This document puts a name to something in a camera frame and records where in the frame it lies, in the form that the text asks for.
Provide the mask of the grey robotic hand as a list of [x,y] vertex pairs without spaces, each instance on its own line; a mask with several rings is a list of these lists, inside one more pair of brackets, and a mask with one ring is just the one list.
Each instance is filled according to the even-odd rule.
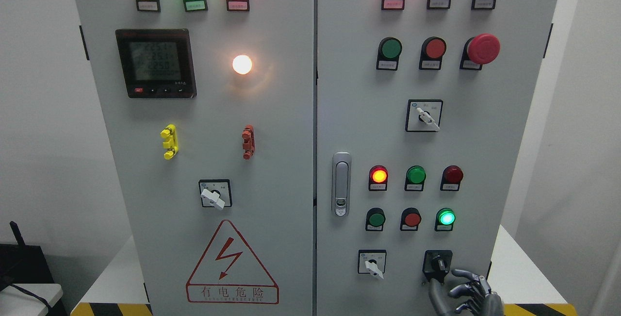
[[491,290],[485,276],[462,269],[453,269],[452,274],[467,278],[469,281],[457,285],[447,295],[455,299],[463,296],[470,298],[453,310],[444,300],[441,283],[437,279],[430,279],[428,296],[438,316],[452,316],[460,314],[463,310],[470,310],[473,316],[503,316],[505,311],[503,301]]

